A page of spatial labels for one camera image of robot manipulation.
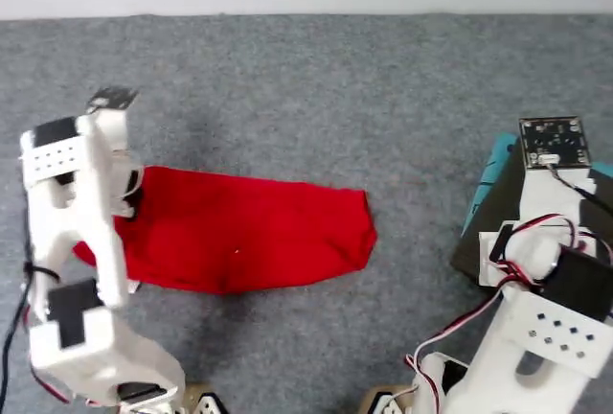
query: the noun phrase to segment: black circuit board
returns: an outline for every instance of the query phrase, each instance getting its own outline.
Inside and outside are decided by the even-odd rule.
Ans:
[[[591,167],[579,117],[521,119],[519,129],[526,169],[546,169],[555,155],[559,157],[556,168]]]

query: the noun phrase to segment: gray carpet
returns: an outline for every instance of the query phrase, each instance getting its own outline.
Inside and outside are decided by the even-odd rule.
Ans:
[[[19,294],[21,131],[79,114],[102,84],[138,87],[147,164],[370,192],[368,267],[311,287],[213,297],[143,287],[126,312],[233,414],[354,413],[401,357],[482,293],[449,266],[497,133],[578,113],[612,160],[613,17],[142,16],[0,23],[0,325]],[[71,262],[71,277],[87,275]],[[439,345],[470,358],[486,321]],[[33,384],[25,337],[7,412],[82,412]],[[610,412],[613,365],[579,413]]]

